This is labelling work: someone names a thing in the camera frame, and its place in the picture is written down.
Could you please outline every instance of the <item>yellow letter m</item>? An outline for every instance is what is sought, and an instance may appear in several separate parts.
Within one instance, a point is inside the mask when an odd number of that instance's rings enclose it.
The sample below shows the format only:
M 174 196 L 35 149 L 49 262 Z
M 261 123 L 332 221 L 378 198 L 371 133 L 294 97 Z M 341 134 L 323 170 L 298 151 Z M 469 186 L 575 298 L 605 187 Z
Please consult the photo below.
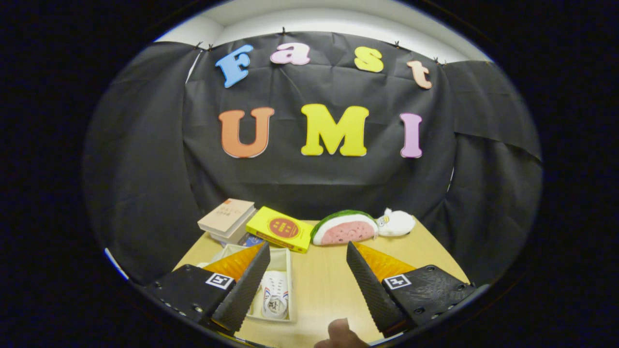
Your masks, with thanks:
M 364 156 L 368 151 L 363 146 L 363 129 L 365 118 L 370 115 L 364 107 L 348 107 L 338 123 L 323 104 L 307 104 L 301 112 L 308 118 L 308 137 L 301 153 L 306 156 L 322 155 L 323 148 L 319 144 L 322 137 L 324 145 L 330 154 L 334 154 L 344 138 L 340 148 L 343 156 Z

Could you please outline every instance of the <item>letter f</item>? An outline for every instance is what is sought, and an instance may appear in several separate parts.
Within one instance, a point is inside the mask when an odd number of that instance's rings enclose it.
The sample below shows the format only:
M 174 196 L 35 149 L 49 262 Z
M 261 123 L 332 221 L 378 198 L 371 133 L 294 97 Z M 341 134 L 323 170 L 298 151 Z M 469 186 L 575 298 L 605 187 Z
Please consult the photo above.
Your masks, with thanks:
M 240 66 L 249 66 L 249 56 L 245 53 L 251 52 L 253 49 L 251 45 L 244 45 L 215 63 L 215 66 L 222 68 L 223 75 L 226 77 L 224 87 L 232 86 L 249 74 L 247 70 L 241 70 Z

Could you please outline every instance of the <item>red circle logo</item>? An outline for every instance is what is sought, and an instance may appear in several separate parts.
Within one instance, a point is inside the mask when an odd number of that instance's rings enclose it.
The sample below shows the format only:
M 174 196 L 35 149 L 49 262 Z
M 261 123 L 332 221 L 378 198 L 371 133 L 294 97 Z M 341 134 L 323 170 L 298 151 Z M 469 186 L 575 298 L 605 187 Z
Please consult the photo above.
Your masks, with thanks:
M 299 234 L 299 226 L 290 219 L 278 217 L 271 220 L 269 230 L 282 238 L 295 238 Z

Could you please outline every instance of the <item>letter u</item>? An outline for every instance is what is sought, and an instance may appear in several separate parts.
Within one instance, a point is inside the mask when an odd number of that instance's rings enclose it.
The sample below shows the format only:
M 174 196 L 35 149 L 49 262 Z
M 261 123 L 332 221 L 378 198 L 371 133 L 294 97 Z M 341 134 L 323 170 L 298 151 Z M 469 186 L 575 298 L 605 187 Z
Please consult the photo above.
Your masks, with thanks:
M 222 122 L 222 147 L 226 154 L 247 159 L 260 155 L 269 143 L 269 118 L 275 110 L 272 108 L 255 108 L 251 116 L 256 119 L 256 140 L 252 144 L 242 144 L 239 140 L 240 121 L 245 112 L 242 110 L 225 111 L 219 115 Z

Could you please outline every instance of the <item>white sneaker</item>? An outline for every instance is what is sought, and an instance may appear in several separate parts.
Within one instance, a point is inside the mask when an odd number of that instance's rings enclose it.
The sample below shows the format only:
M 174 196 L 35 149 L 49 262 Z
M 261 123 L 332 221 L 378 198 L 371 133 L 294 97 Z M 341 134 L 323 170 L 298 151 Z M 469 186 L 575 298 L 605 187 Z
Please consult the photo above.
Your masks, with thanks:
M 264 292 L 262 316 L 272 319 L 284 319 L 288 313 L 288 280 L 286 273 L 266 271 L 262 277 Z

